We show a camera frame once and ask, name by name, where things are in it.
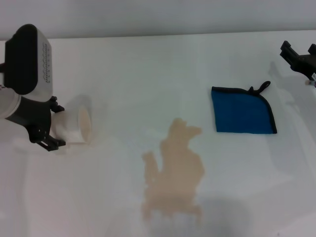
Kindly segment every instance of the spilled liquid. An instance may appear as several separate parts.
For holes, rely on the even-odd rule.
[[[174,213],[193,214],[197,224],[200,223],[202,211],[194,205],[194,197],[204,168],[199,155],[189,149],[189,141],[201,132],[201,128],[187,126],[187,122],[176,118],[168,137],[160,143],[161,171],[153,152],[143,154],[147,185],[142,204],[145,220],[150,219],[152,211],[158,210],[168,217]]]

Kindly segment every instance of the white tabletop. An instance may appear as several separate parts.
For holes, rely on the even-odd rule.
[[[51,40],[54,95],[66,110],[89,107],[93,140],[46,153],[23,127],[0,121],[0,236],[314,237],[315,88],[279,54],[284,40],[307,54],[315,39],[316,31]],[[267,80],[278,133],[217,133],[210,88]],[[142,155],[153,151],[161,169],[159,144],[175,118],[202,130],[189,143],[204,167],[200,225],[181,212],[143,219]]]

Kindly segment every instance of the paper cup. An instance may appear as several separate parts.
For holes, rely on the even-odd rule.
[[[62,111],[52,114],[51,136],[68,144],[89,143],[91,140],[91,119],[87,109]]]

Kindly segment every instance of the blue cloth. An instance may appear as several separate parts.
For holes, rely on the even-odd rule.
[[[268,102],[259,94],[251,95],[246,90],[242,91],[228,93],[212,89],[217,132],[277,133]]]

